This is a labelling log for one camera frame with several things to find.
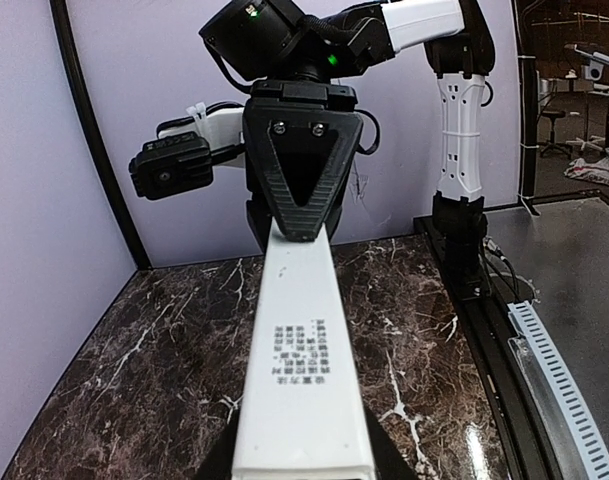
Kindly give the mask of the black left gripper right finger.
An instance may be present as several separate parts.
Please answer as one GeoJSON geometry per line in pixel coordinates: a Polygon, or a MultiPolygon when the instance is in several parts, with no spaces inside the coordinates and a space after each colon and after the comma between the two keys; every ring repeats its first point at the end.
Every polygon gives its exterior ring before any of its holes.
{"type": "Polygon", "coordinates": [[[418,480],[415,470],[408,465],[395,443],[380,424],[377,416],[363,404],[369,441],[379,480],[418,480]]]}

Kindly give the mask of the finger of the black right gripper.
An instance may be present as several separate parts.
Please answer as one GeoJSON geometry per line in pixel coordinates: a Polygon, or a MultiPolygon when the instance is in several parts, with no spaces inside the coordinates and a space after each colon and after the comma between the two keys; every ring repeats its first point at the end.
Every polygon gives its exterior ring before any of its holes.
{"type": "MultiPolygon", "coordinates": [[[[342,209],[342,200],[336,199],[330,210],[330,214],[325,221],[329,239],[331,239],[337,231],[342,209]]],[[[266,203],[263,193],[250,193],[250,198],[246,201],[246,215],[247,223],[254,235],[255,241],[261,252],[265,253],[271,231],[272,213],[266,203]]]]}
{"type": "Polygon", "coordinates": [[[356,113],[246,111],[246,186],[290,241],[314,241],[341,203],[363,121],[356,113]]]}

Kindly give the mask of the white remote control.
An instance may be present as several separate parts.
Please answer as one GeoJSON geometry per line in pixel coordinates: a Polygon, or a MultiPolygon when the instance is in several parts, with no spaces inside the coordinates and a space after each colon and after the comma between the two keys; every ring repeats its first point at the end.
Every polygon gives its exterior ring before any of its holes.
{"type": "Polygon", "coordinates": [[[374,479],[328,236],[268,237],[231,476],[374,479]]]}

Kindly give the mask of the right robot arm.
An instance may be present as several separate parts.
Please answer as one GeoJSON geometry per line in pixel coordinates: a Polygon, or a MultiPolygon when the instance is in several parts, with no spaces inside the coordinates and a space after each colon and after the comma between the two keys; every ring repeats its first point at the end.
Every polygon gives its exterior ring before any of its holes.
{"type": "Polygon", "coordinates": [[[432,222],[452,283],[483,276],[487,221],[479,171],[479,115],[491,97],[491,32],[475,1],[369,1],[320,18],[292,1],[232,1],[200,30],[220,70],[248,99],[242,134],[250,189],[290,241],[336,224],[363,114],[345,78],[392,61],[408,95],[418,60],[435,77],[442,111],[432,222]]]}

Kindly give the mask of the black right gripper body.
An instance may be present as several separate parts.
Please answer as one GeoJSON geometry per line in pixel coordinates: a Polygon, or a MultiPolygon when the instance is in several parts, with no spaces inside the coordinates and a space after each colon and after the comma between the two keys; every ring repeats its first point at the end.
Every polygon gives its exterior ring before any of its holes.
{"type": "Polygon", "coordinates": [[[356,130],[357,94],[352,87],[306,80],[255,81],[243,110],[244,130],[270,130],[274,123],[286,127],[356,130]]]}

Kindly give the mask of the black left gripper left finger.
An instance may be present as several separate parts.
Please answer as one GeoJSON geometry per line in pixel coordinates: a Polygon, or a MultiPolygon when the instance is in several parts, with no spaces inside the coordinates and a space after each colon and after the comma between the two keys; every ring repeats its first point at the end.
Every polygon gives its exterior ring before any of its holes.
{"type": "Polygon", "coordinates": [[[194,480],[231,480],[232,464],[239,426],[239,414],[234,414],[218,440],[200,464],[194,480]]]}

